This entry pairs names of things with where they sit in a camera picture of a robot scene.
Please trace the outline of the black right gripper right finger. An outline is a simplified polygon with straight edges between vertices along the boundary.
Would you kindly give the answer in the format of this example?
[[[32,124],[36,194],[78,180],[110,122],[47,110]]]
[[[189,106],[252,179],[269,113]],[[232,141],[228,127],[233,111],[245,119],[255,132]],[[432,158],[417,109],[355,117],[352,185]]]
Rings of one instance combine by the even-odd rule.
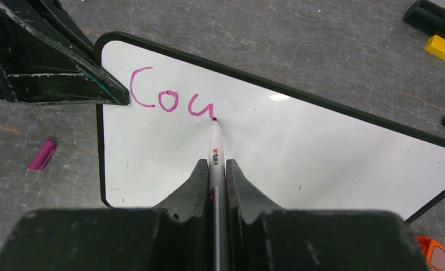
[[[418,241],[380,210],[283,209],[226,161],[231,270],[427,270]]]

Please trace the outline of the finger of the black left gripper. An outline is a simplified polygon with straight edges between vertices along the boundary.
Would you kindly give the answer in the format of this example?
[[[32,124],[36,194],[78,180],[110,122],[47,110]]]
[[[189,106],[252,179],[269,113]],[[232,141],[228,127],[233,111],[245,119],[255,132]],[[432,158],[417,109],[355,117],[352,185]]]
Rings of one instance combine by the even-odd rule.
[[[0,99],[126,106],[128,90],[28,1],[0,1]]]
[[[28,3],[65,38],[88,56],[93,56],[93,43],[72,20],[58,0],[29,0]]]

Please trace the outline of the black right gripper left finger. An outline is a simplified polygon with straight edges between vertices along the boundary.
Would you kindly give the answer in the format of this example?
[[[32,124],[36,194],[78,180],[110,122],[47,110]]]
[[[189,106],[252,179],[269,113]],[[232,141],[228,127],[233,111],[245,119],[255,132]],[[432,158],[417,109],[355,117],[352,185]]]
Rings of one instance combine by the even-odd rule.
[[[0,270],[203,270],[208,163],[151,208],[39,209],[23,216]]]

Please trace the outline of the purple whiteboard marker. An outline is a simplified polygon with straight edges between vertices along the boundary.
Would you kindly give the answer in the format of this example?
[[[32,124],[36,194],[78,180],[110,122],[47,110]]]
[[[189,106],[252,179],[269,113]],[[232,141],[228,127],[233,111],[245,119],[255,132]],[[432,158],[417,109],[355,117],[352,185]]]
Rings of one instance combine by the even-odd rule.
[[[225,156],[221,127],[215,117],[211,126],[208,170],[208,224],[212,249],[210,267],[212,270],[230,270]]]

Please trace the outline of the white whiteboard black frame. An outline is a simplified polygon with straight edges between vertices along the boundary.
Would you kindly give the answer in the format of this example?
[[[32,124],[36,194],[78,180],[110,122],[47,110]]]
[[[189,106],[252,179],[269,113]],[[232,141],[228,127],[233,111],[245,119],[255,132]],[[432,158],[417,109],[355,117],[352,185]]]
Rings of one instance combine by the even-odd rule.
[[[382,209],[413,221],[445,198],[445,139],[123,32],[95,57],[129,92],[97,107],[101,195],[152,207],[208,156],[286,209]]]

